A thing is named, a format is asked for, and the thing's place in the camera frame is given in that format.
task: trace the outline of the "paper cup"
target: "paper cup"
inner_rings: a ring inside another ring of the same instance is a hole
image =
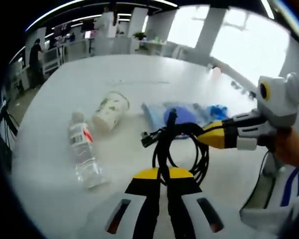
[[[129,101],[118,92],[109,92],[92,116],[95,129],[111,131],[130,108]]]

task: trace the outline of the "window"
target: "window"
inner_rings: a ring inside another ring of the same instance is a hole
[[[175,14],[167,40],[196,47],[208,10],[208,5],[181,7]]]
[[[231,15],[231,11],[243,12],[230,9],[226,16]],[[271,20],[250,12],[245,14],[244,22],[243,17],[235,20],[224,18],[211,56],[228,64],[257,86],[261,75],[279,75],[290,36],[286,29]]]

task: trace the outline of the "plastic water bottle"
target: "plastic water bottle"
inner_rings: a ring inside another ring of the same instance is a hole
[[[86,188],[106,182],[102,168],[93,155],[93,138],[88,130],[84,115],[81,112],[72,114],[69,128],[70,144],[75,153],[75,172],[78,180]]]

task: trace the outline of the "human hand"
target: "human hand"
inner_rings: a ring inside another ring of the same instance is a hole
[[[275,149],[277,159],[299,168],[299,133],[294,128],[278,129]]]

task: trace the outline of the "coiled black cable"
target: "coiled black cable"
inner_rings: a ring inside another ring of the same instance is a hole
[[[189,170],[190,173],[193,174],[195,181],[200,185],[203,179],[206,176],[208,164],[209,164],[209,146],[201,143],[197,140],[197,137],[212,131],[217,128],[222,128],[222,126],[217,126],[210,128],[208,130],[203,130],[200,126],[194,123],[183,123],[183,124],[175,124],[171,127],[164,127],[150,135],[159,133],[157,145],[155,147],[153,157],[152,157],[152,167],[156,167],[156,158],[159,164],[159,173],[163,179],[161,183],[166,185],[166,182],[170,179],[169,169],[167,166],[167,159],[169,163],[173,167],[177,167],[177,165],[173,162],[169,148],[172,141],[178,135],[188,135],[195,144],[196,149],[196,157],[193,164],[193,167]]]

